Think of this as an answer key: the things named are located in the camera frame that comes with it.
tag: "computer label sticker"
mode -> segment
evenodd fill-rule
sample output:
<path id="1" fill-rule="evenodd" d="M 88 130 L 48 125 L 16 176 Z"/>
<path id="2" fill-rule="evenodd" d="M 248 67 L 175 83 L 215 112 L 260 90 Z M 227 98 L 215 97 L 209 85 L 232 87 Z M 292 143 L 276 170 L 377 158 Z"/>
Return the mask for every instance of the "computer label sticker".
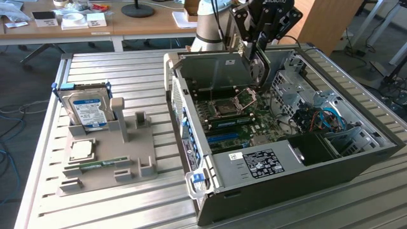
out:
<path id="1" fill-rule="evenodd" d="M 231 159 L 231 161 L 232 161 L 232 160 L 241 159 L 241 158 L 243 158 L 241 152 L 229 154 L 229 159 Z"/>
<path id="2" fill-rule="evenodd" d="M 247 167 L 255 179 L 284 172 L 271 149 L 243 155 Z"/>
<path id="3" fill-rule="evenodd" d="M 106 124 L 104 112 L 98 109 L 100 99 L 73 101 L 74 110 L 85 127 L 100 127 Z"/>

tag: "blue hard drive label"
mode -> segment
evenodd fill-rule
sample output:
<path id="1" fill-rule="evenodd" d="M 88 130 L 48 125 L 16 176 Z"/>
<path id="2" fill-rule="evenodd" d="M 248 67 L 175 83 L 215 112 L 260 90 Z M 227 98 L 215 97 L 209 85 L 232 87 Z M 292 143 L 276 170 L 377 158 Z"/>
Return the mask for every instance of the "blue hard drive label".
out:
<path id="1" fill-rule="evenodd" d="M 77 117 L 85 127 L 101 127 L 108 123 L 104 112 L 98 109 L 100 106 L 100 99 L 73 101 Z"/>

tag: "aluminum slotted table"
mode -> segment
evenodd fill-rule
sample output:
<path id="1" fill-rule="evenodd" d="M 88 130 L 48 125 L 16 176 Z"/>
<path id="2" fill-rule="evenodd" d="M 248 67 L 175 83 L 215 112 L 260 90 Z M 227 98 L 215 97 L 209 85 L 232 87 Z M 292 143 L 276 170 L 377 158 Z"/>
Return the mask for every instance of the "aluminum slotted table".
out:
<path id="1" fill-rule="evenodd" d="M 163 55 L 176 51 L 180 50 L 74 54 L 61 60 L 57 83 L 96 83 L 108 79 L 113 97 L 125 99 L 124 115 L 134 111 L 151 115 L 159 177 L 65 197 L 54 195 L 69 119 L 52 94 L 14 228 L 199 228 L 163 86 Z M 323 54 L 307 53 L 407 141 L 407 125 L 399 117 Z M 327 88 L 317 76 L 308 78 L 320 90 Z M 205 228 L 397 228 L 407 225 L 405 195 L 407 148 L 403 148 L 349 183 Z"/>

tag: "motherboard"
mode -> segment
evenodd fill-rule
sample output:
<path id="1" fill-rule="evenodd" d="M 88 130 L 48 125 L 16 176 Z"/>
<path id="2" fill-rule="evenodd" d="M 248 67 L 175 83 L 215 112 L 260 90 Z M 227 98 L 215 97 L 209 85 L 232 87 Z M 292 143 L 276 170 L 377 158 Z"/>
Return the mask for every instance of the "motherboard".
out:
<path id="1" fill-rule="evenodd" d="M 195 101 L 212 154 L 276 142 L 285 136 L 261 96 L 251 88 L 233 97 L 213 93 Z"/>

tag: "desk lamp base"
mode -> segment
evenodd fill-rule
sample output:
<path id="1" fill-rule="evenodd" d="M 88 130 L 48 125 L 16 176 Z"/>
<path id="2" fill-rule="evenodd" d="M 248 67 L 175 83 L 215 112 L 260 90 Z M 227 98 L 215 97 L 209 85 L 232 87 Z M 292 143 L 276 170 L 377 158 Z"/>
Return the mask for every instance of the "desk lamp base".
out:
<path id="1" fill-rule="evenodd" d="M 121 7 L 121 13 L 132 18 L 145 18 L 153 14 L 153 8 L 147 5 L 129 4 Z"/>

